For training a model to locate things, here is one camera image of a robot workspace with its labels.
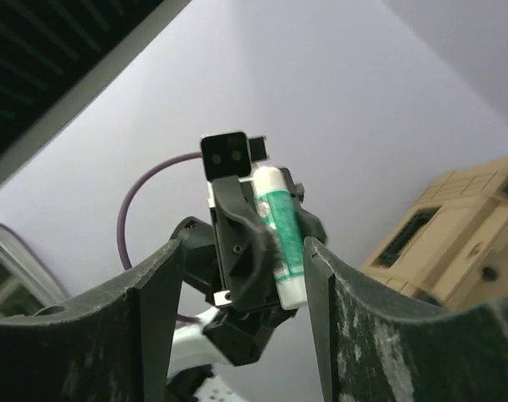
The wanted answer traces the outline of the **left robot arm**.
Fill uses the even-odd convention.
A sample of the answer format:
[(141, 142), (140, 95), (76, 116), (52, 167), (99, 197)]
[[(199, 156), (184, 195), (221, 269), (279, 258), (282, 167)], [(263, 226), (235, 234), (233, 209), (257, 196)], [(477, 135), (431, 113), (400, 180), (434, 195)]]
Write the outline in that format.
[(326, 239), (287, 168), (219, 178), (211, 191), (210, 221), (185, 218), (172, 235), (185, 249), (185, 282), (209, 303), (174, 332), (167, 393), (176, 401), (196, 400), (217, 363), (259, 360), (275, 329), (307, 303), (305, 238)]

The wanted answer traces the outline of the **green white glue stick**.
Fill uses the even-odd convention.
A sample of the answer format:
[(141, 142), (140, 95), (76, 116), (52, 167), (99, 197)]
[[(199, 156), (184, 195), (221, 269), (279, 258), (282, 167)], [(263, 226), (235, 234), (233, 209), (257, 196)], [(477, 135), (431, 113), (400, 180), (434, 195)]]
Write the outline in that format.
[(295, 206), (283, 173), (277, 167), (261, 166), (252, 177), (259, 217), (277, 244), (274, 268), (280, 305), (295, 310), (307, 304), (303, 264), (303, 239)]

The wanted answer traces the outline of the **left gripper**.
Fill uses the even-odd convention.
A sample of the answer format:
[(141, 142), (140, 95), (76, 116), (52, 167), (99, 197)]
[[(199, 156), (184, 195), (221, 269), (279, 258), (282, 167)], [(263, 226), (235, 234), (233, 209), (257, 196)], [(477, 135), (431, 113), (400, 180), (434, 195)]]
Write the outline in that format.
[[(327, 235), (322, 222), (302, 206), (303, 184), (294, 181), (287, 167), (279, 170), (291, 195), (301, 237), (314, 237), (325, 244)], [(219, 178), (209, 187), (220, 277), (216, 305), (237, 310), (277, 306), (275, 241), (258, 216), (252, 185), (232, 176)]]

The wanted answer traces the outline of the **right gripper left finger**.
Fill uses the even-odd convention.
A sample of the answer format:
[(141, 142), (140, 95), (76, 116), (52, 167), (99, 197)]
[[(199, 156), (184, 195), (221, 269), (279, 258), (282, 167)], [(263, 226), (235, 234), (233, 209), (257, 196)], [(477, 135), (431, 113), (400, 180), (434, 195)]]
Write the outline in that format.
[(0, 319), (0, 401), (163, 401), (182, 260), (171, 240), (84, 294)]

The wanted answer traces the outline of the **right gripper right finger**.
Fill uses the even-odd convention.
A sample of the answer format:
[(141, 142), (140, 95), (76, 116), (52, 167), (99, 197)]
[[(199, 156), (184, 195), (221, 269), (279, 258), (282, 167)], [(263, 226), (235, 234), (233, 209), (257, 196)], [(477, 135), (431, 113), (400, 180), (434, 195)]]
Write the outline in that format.
[(448, 311), (350, 267), (314, 238), (305, 283), (326, 401), (508, 401), (508, 298)]

